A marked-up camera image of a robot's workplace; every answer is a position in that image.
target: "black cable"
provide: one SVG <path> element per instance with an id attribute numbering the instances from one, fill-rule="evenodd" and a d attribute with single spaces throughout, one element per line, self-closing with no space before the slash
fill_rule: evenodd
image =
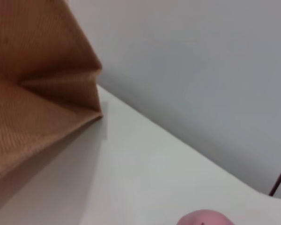
<path id="1" fill-rule="evenodd" d="M 278 177 L 275 185 L 273 186 L 269 196 L 273 196 L 276 193 L 276 191 L 277 191 L 277 189 L 278 189 L 280 184 L 281 184 L 281 174 L 279 175 L 279 177 Z"/>

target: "paper bag fold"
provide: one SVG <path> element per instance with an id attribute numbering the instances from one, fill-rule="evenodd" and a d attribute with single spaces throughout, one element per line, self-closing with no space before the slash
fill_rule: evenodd
<path id="1" fill-rule="evenodd" d="M 0 178 L 101 118 L 100 71 L 63 0 L 0 0 Z"/>

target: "gray wall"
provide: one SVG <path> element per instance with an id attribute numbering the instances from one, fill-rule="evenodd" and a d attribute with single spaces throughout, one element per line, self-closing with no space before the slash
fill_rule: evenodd
<path id="1" fill-rule="evenodd" d="M 102 60 L 103 87 L 270 191 L 281 171 L 281 0 L 70 6 Z"/>

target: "paper bag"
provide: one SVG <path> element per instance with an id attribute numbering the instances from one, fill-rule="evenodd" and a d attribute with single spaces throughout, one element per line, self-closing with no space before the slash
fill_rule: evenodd
<path id="1" fill-rule="evenodd" d="M 63 0 L 0 0 L 0 178 L 101 117 L 100 70 Z"/>

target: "white table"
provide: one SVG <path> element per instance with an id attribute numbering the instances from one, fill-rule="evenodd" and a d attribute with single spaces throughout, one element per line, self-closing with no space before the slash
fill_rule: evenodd
<path id="1" fill-rule="evenodd" d="M 236 225 L 281 225 L 281 200 L 257 193 L 100 87 L 99 94 L 103 120 L 19 168 L 9 181 L 21 180 L 19 190 L 0 189 L 8 196 L 0 225 L 175 225 L 198 209 Z"/>

